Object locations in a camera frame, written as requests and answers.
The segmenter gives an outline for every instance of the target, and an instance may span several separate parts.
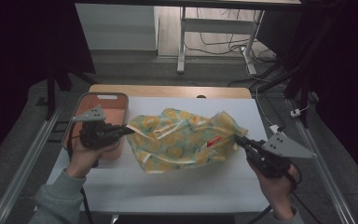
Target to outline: person's left hand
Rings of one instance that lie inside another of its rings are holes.
[[[114,150],[118,144],[119,141],[98,150],[91,150],[83,147],[80,139],[77,138],[72,153],[71,163],[66,168],[65,172],[74,178],[84,178],[90,172],[92,164],[100,159],[104,152]]]

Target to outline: gray sleeve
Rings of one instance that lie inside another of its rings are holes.
[[[30,223],[77,223],[86,178],[72,178],[64,170],[52,185],[43,185],[36,193],[37,211]]]
[[[304,224],[304,221],[300,215],[300,213],[298,212],[298,210],[292,206],[292,210],[293,213],[295,213],[295,216],[290,219],[290,220],[286,220],[286,221],[282,221],[277,219],[273,213],[269,214],[269,220],[268,223],[270,224]]]

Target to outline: white tabletop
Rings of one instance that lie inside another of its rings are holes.
[[[267,139],[257,106],[250,99],[130,97],[129,120],[159,115],[165,108],[212,117],[226,111],[249,129],[247,137]],[[51,172],[52,183],[68,164],[63,149]],[[100,161],[84,186],[89,208],[112,214],[216,214],[262,211],[268,206],[242,148],[225,162],[164,174],[144,173],[125,140],[117,161]]]

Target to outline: yellow patterned bag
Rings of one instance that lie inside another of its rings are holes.
[[[226,112],[208,119],[172,108],[159,116],[140,115],[127,127],[135,131],[127,139],[147,173],[225,161],[237,149],[234,135],[248,132]]]

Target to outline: wall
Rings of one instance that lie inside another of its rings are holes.
[[[89,49],[157,49],[155,7],[76,4]]]

